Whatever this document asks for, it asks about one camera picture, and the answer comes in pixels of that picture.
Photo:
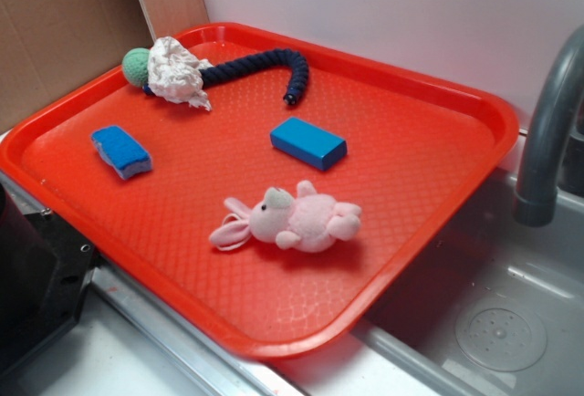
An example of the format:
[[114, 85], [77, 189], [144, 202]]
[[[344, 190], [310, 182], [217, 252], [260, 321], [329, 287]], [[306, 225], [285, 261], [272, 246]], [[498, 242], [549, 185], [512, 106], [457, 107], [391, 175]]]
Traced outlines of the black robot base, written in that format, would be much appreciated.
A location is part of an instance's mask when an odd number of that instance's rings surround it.
[[95, 246], [52, 212], [24, 214], [1, 188], [1, 376], [79, 321]]

